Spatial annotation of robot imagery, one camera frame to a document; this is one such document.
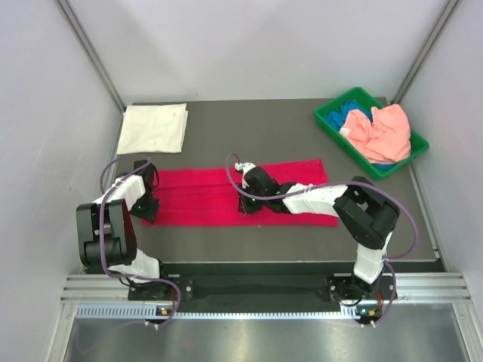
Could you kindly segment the red t-shirt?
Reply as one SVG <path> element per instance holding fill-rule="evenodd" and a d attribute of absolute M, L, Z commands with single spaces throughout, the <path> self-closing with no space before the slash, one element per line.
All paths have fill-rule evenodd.
<path fill-rule="evenodd" d="M 240 225 L 315 225 L 335 227 L 331 215 L 273 213 L 264 208 L 253 215 L 238 212 L 237 191 L 224 168 L 160 170 L 154 197 L 160 207 L 148 226 L 220 227 Z"/>

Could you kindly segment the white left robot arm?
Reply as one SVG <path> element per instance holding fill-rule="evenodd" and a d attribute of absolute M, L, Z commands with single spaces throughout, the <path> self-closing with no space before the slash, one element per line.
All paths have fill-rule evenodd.
<path fill-rule="evenodd" d="M 160 206 L 153 196 L 158 171 L 148 161 L 136 161 L 131 174 L 121 173 L 102 195 L 76 209 L 79 256 L 90 272 L 106 266 L 129 288 L 130 300 L 160 300 L 171 290 L 161 261 L 137 247 L 131 218 L 153 223 Z"/>

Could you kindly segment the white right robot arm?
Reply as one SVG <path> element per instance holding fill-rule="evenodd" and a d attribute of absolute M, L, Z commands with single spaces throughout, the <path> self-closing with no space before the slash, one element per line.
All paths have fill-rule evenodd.
<path fill-rule="evenodd" d="M 357 176 L 355 185 L 316 189 L 279 183 L 250 162 L 235 163 L 235 171 L 242 175 L 237 185 L 240 213 L 251 215 L 266 208 L 277 214 L 335 216 L 344 224 L 358 245 L 357 255 L 349 280 L 332 287 L 334 299 L 367 299 L 380 289 L 383 260 L 400 209 L 385 196 L 360 186 L 368 185 L 368 180 Z"/>

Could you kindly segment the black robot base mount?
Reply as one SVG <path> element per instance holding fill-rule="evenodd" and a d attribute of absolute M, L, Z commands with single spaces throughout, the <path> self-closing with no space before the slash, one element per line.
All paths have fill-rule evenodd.
<path fill-rule="evenodd" d="M 326 275 L 184 275 L 179 313 L 262 313 L 336 311 L 332 298 L 356 298 L 346 286 L 350 276 Z"/>

